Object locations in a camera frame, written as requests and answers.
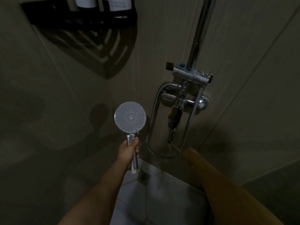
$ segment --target corner shelf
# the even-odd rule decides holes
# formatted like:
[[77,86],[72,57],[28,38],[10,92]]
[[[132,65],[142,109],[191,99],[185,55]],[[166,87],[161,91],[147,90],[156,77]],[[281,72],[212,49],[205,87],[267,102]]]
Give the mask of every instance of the corner shelf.
[[49,29],[117,29],[131,27],[137,21],[137,12],[134,7],[125,11],[99,11],[89,14],[70,11],[67,0],[25,2],[21,4],[21,7],[31,24]]

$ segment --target shower faucet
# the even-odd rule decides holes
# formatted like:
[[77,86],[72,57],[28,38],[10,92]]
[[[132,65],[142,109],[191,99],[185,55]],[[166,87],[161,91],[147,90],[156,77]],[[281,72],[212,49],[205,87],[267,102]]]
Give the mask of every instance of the shower faucet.
[[[167,119],[169,127],[167,143],[169,143],[178,151],[181,151],[184,146],[192,117],[195,115],[197,110],[203,110],[208,106],[209,99],[206,95],[203,94],[203,91],[206,85],[212,81],[213,75],[198,71],[195,69],[195,66],[199,56],[199,51],[204,40],[209,17],[212,13],[213,3],[213,0],[204,0],[187,64],[185,65],[184,63],[181,63],[176,66],[171,62],[167,62],[166,64],[166,69],[172,71],[172,74],[175,77],[180,78],[182,80],[181,83],[165,83],[159,88],[158,92],[156,93],[150,118],[150,125],[146,136],[146,144],[148,150],[153,155],[156,155],[160,158],[173,158],[175,156],[159,155],[152,151],[150,147],[151,136],[161,101],[172,102],[172,106],[170,108]],[[198,93],[193,100],[189,100],[186,98],[187,88],[190,85],[196,85],[199,88]],[[191,109],[191,111],[185,125],[181,145],[179,148],[177,148],[172,144],[172,141],[176,133],[176,128],[181,120],[182,113],[187,108]]]

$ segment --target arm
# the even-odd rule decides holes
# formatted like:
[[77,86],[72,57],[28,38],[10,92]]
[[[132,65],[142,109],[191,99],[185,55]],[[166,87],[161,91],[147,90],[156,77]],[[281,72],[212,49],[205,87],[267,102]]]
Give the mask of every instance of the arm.
[[265,206],[210,165],[196,150],[188,148],[183,160],[201,179],[216,220],[227,225],[283,225]]
[[124,141],[118,158],[95,185],[59,222],[58,225],[109,225],[124,175],[129,169],[136,137],[130,146]]

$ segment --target shower handle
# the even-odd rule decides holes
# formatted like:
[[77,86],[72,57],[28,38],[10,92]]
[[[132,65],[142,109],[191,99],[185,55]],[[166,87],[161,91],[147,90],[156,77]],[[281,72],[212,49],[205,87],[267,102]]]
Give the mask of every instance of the shower handle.
[[[127,145],[131,145],[134,138],[135,138],[135,134],[128,134],[127,135]],[[132,174],[135,174],[137,172],[138,168],[139,168],[139,166],[137,163],[137,151],[136,151],[136,149],[134,149],[133,157],[132,157],[132,161],[131,161],[129,170],[131,170]]]

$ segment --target white tile floor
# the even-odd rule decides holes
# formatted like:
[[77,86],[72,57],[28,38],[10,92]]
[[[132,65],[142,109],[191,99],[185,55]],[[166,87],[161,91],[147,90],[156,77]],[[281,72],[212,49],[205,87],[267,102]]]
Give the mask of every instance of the white tile floor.
[[150,175],[147,185],[127,172],[120,189],[110,225],[203,224],[205,195],[138,159]]

